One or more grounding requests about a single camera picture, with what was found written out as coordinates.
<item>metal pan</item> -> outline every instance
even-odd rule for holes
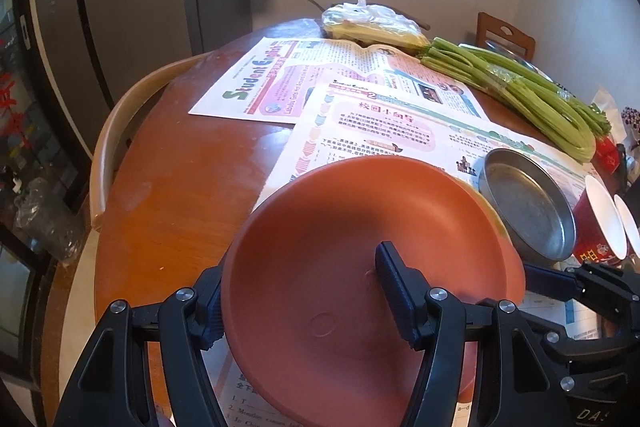
[[[569,203],[556,182],[525,155],[492,150],[484,160],[479,189],[524,261],[551,266],[571,256],[575,223]]]

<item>orange bowl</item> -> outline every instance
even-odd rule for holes
[[[448,174],[398,156],[343,160],[285,185],[226,256],[223,321],[240,369],[305,427],[399,425],[422,353],[399,336],[375,248],[393,241],[407,266],[462,301],[519,303],[522,263],[493,219]],[[475,364],[465,357],[461,391]]]

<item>paper cup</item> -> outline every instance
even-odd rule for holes
[[[625,227],[626,239],[628,240],[628,253],[635,253],[640,256],[640,232],[638,232],[638,225],[634,220],[634,216],[631,215],[631,211],[626,206],[625,201],[619,196],[613,196],[613,200],[616,202],[616,208],[622,219],[622,225]]]
[[[574,256],[580,262],[617,264],[626,257],[625,227],[613,198],[593,176],[574,208]]]

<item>plastic bag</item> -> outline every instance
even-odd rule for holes
[[[429,44],[414,21],[386,6],[367,5],[367,0],[329,8],[322,14],[322,26],[332,39],[361,41],[367,45],[381,43],[419,50]]]
[[[82,218],[68,209],[43,178],[29,183],[25,194],[15,200],[15,224],[39,241],[62,263],[70,263],[82,250]]]

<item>silver screw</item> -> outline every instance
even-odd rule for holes
[[[178,301],[188,301],[193,297],[193,290],[191,288],[180,288],[176,293],[175,297]]]
[[[498,306],[505,313],[513,313],[514,311],[516,311],[516,305],[511,301],[500,301],[500,304],[498,304]]]
[[[444,299],[446,299],[449,294],[443,288],[431,288],[429,290],[429,296],[436,301],[444,301]]]
[[[111,306],[109,306],[109,309],[111,310],[111,313],[120,313],[124,311],[126,307],[127,303],[125,301],[113,301]]]
[[[560,380],[560,387],[563,391],[571,391],[574,388],[575,380],[571,377],[564,377]]]

